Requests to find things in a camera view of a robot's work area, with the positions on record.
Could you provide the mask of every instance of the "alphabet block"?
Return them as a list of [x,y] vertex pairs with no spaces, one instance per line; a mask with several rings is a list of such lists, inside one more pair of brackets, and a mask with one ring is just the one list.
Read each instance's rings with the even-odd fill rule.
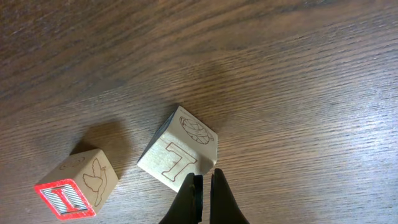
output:
[[118,177],[101,149],[67,157],[34,189],[60,220],[93,217],[104,205]]
[[137,165],[178,192],[187,174],[205,175],[217,162],[217,134],[179,106],[155,133]]

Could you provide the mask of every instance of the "dove engraving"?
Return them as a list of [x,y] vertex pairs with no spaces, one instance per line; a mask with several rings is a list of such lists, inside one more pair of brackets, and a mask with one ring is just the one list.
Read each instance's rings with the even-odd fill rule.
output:
[[96,193],[95,206],[102,201],[102,195],[106,188],[106,167],[101,167],[97,158],[93,161],[93,175],[83,174],[83,180],[86,186]]

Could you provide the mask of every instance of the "wooden table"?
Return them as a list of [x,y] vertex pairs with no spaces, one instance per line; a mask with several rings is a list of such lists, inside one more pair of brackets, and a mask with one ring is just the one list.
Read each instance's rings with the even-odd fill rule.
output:
[[397,1],[0,8],[0,223],[57,223],[33,185],[89,144],[120,181],[72,223],[159,222],[175,192],[136,162],[176,104],[218,133],[250,223],[398,223]]

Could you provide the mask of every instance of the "red letter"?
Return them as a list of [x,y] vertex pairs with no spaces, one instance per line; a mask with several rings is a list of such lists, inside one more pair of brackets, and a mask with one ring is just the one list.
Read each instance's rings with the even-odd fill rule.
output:
[[63,191],[63,189],[56,189],[56,190],[51,190],[51,192],[55,193],[56,195],[58,195],[58,197],[60,197],[61,201],[65,204],[65,206],[67,207],[67,211],[68,212],[76,212],[79,211],[79,208],[75,208],[72,203],[69,201],[69,199],[67,198],[67,196],[65,195],[65,192]]
[[173,152],[180,159],[174,164],[174,166],[169,170],[169,171],[163,171],[162,175],[171,180],[172,182],[175,181],[176,176],[178,176],[181,171],[183,171],[189,164],[194,164],[197,162],[197,160],[189,155],[187,152],[185,152],[183,149],[178,147],[174,143],[170,143],[167,147],[166,150],[169,152]]

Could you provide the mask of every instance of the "black object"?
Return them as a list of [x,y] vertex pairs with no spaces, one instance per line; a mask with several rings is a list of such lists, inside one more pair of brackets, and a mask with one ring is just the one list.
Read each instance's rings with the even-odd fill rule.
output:
[[[172,206],[159,224],[197,224],[203,208],[203,177],[188,174]],[[249,224],[225,179],[221,169],[211,176],[210,224]]]

